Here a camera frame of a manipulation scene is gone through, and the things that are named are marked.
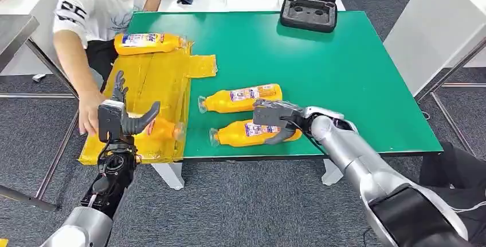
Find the person's hand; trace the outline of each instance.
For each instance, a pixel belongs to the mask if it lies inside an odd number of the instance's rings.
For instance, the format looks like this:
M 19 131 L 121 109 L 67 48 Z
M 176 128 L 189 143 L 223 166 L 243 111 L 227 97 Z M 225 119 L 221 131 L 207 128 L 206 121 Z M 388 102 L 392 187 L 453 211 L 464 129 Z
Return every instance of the person's hand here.
M 79 96 L 79 133 L 98 133 L 98 106 L 106 100 L 99 91 L 85 93 Z

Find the gray carpet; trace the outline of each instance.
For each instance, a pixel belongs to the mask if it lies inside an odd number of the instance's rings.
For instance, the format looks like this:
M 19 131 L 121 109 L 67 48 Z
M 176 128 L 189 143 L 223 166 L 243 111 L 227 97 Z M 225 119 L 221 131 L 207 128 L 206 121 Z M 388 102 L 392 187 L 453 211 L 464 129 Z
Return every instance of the gray carpet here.
M 365 10 L 382 39 L 407 0 L 343 0 L 349 10 Z M 484 79 L 483 70 L 464 79 Z M 0 77 L 0 92 L 60 92 L 53 76 L 35 84 L 29 76 Z M 481 128 L 482 92 L 441 91 L 474 148 L 486 154 Z M 440 139 L 457 142 L 437 107 L 421 107 Z M 75 110 L 72 100 L 0 100 L 0 184 L 34 194 Z M 61 205 L 48 213 L 0 197 L 0 238 L 9 246 L 39 246 L 78 204 L 95 177 L 76 161 L 85 138 L 75 132 L 47 200 Z M 387 159 L 417 179 L 420 158 Z M 319 160 L 185 164 L 186 187 L 169 189 L 151 166 L 140 166 L 110 246 L 363 246 L 368 228 L 358 196 L 346 181 L 320 183 Z M 381 246 L 373 233 L 367 246 Z

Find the bottle label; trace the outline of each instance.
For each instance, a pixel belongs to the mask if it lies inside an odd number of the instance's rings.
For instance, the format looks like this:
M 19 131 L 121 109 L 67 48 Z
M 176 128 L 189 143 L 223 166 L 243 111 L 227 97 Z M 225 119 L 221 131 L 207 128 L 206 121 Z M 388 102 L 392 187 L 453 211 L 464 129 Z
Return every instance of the bottle label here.
M 124 47 L 145 48 L 148 46 L 155 46 L 157 34 L 125 34 L 121 40 L 121 45 Z
M 274 126 L 261 126 L 261 125 L 255 125 L 253 123 L 246 123 L 245 130 L 247 136 L 256 136 L 256 135 L 265 134 L 267 132 L 270 133 L 279 132 L 280 128 Z
M 243 101 L 246 99 L 258 99 L 277 94 L 273 85 L 261 85 L 254 88 L 235 89 L 229 92 L 231 101 Z

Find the white t-shirt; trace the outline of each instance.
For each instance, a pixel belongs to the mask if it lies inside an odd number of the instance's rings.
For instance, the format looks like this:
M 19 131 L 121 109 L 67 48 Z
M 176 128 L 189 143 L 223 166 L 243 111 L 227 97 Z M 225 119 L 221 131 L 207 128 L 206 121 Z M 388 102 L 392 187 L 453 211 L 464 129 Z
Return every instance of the white t-shirt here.
M 54 11 L 54 33 L 71 30 L 83 47 L 88 41 L 108 41 L 123 33 L 135 11 L 142 11 L 146 0 L 59 0 Z

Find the person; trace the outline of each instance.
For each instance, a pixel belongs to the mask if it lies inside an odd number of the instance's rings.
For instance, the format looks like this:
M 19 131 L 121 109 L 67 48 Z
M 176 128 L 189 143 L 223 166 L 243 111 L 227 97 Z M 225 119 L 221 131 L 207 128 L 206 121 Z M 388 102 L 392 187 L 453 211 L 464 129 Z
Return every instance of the person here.
M 486 245 L 486 162 L 440 142 L 444 152 L 424 156 L 419 184 L 437 193 L 461 218 L 469 242 Z
M 97 108 L 105 100 L 100 90 L 118 56 L 115 35 L 126 31 L 135 11 L 157 11 L 160 1 L 59 0 L 54 11 L 54 47 L 79 95 L 81 134 L 98 132 Z

